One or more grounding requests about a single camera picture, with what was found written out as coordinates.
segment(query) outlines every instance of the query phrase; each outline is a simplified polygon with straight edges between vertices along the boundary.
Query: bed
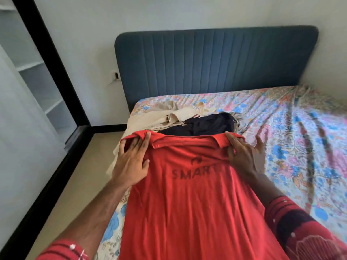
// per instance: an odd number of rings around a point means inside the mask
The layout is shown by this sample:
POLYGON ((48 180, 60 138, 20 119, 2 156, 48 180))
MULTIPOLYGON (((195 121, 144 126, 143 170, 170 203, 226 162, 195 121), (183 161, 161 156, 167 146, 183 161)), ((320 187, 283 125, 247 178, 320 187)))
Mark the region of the bed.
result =
MULTIPOLYGON (((120 35, 115 50, 131 115, 166 100, 181 107, 203 102, 214 113, 242 113, 248 125, 241 134, 253 144, 258 133, 266 145, 267 176, 347 242, 347 108, 297 85, 317 35, 306 26, 139 32, 120 35), (233 40, 230 48, 228 38, 233 40), (197 56, 201 63, 194 63, 197 56), (206 77, 204 69, 210 72, 206 77)), ((106 229, 98 259, 119 255, 130 192, 106 229)))

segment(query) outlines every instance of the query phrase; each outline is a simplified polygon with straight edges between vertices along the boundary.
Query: floor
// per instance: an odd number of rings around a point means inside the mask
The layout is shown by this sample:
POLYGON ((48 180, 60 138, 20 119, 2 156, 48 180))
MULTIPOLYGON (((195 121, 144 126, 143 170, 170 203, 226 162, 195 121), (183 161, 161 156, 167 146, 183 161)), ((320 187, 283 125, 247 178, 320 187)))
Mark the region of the floor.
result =
POLYGON ((104 187, 113 149, 122 135, 123 132, 111 132, 93 136, 26 260, 34 260, 104 187))

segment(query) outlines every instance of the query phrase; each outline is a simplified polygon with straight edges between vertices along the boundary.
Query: wardrobe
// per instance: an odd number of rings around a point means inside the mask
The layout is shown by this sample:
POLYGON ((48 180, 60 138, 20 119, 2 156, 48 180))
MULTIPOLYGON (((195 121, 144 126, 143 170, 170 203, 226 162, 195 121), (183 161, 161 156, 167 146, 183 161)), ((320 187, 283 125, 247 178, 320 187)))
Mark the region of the wardrobe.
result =
POLYGON ((34 2, 0 0, 0 249, 89 125, 34 2))

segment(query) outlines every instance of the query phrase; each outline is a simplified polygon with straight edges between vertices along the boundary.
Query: person's left arm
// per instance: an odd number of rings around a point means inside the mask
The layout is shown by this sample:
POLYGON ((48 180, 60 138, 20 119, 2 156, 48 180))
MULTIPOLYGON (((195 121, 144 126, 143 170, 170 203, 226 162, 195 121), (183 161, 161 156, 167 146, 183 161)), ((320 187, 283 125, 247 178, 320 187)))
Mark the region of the person's left arm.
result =
POLYGON ((149 132, 144 141, 140 138, 133 139, 126 152, 124 152, 126 141, 121 141, 117 163, 110 181, 57 239, 37 257, 37 260, 67 258, 87 260, 88 256, 91 259, 94 257, 124 193, 148 173, 149 160, 143 163, 143 158, 149 139, 149 132))

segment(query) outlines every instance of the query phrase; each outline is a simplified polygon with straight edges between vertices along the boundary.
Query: red sleeve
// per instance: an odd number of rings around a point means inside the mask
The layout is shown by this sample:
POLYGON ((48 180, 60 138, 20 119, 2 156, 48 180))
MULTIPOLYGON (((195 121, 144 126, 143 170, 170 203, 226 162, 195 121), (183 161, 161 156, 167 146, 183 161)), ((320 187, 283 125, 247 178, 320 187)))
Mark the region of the red sleeve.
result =
POLYGON ((35 260, 89 260, 84 249, 70 240, 57 240, 35 260))
POLYGON ((345 259, 347 246, 287 196, 275 198, 265 221, 290 259, 345 259))

